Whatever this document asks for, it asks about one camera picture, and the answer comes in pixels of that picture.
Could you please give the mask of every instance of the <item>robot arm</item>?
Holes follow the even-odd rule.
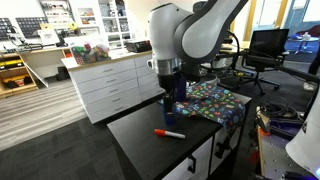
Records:
[[[172,112],[180,74],[188,80],[200,78],[199,65],[218,53],[232,20],[247,1],[208,0],[196,13],[172,3],[151,11],[148,22],[153,60],[148,65],[166,90],[164,108],[168,114]]]

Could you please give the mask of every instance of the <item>colorful cloth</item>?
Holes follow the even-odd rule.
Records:
[[[241,126],[245,106],[229,90],[207,83],[197,83],[187,88],[187,101],[177,102],[176,112],[186,116],[202,116],[222,124],[232,132]]]

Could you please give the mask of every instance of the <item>black office chair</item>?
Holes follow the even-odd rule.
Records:
[[[258,85],[260,89],[260,95],[264,95],[260,82],[274,85],[274,89],[278,90],[280,84],[265,80],[259,77],[260,72],[264,71],[273,71],[274,64],[268,62],[261,62],[252,58],[254,56],[266,57],[272,59],[279,59],[281,56],[281,64],[283,64],[284,57],[288,55],[287,52],[284,52],[284,45],[288,38],[289,29],[272,29],[272,30],[263,30],[263,31],[254,31],[251,37],[250,48],[247,50],[242,59],[242,65],[246,69],[256,71],[255,77],[240,77],[238,86],[241,84],[254,82],[254,85]]]

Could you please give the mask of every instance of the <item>window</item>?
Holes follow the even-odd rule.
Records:
[[[320,21],[320,0],[310,0],[306,13],[304,14],[303,22]]]

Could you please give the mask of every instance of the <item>white drawer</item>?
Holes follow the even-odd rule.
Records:
[[[155,72],[149,66],[143,66],[143,67],[137,68],[138,77],[145,76],[152,73],[155,73]]]
[[[148,91],[151,91],[152,89],[155,89],[155,88],[160,88],[158,81],[154,81],[154,82],[139,86],[141,94],[148,92]]]
[[[125,91],[123,93],[119,93],[114,96],[96,101],[94,103],[87,104],[86,110],[92,114],[92,113],[100,111],[104,108],[114,106],[116,104],[122,103],[123,101],[127,101],[128,99],[132,98],[133,96],[139,97],[141,99],[140,93],[139,93],[139,88],[130,89],[130,90]]]
[[[146,76],[138,77],[139,86],[144,84],[148,84],[151,82],[157,81],[158,82],[158,75],[156,73],[148,74]]]
[[[114,106],[104,108],[98,112],[89,113],[89,119],[92,123],[101,121],[107,117],[110,117],[114,114],[117,114],[121,111],[124,111],[128,108],[131,108],[137,104],[141,103],[140,96],[131,96],[131,98],[127,99],[126,101],[119,102]]]
[[[165,90],[162,88],[155,88],[155,89],[152,89],[151,91],[148,91],[148,92],[141,94],[141,99],[142,99],[142,101],[145,101],[145,100],[153,98],[153,97],[155,97],[161,93],[164,93],[164,92],[165,92]]]
[[[119,94],[121,92],[127,91],[129,89],[133,89],[138,87],[137,79],[132,79],[120,84],[116,84],[114,86],[106,87],[103,89],[99,89],[97,91],[93,91],[82,96],[84,104],[93,103],[100,99],[104,99],[106,97],[113,96],[115,94]]]
[[[112,74],[117,74],[123,71],[134,69],[133,59],[124,60],[116,63],[109,63],[106,65],[96,66],[84,70],[79,70],[72,72],[72,76],[77,82],[77,84],[92,79],[97,79],[104,76],[109,76]]]
[[[136,67],[147,66],[147,61],[152,59],[152,55],[145,55],[134,59]]]
[[[131,69],[126,72],[113,74],[110,76],[101,77],[98,79],[93,79],[91,81],[80,83],[78,84],[78,89],[81,94],[85,94],[91,91],[102,89],[104,87],[119,84],[130,79],[135,79],[136,77],[136,71],[134,69]]]

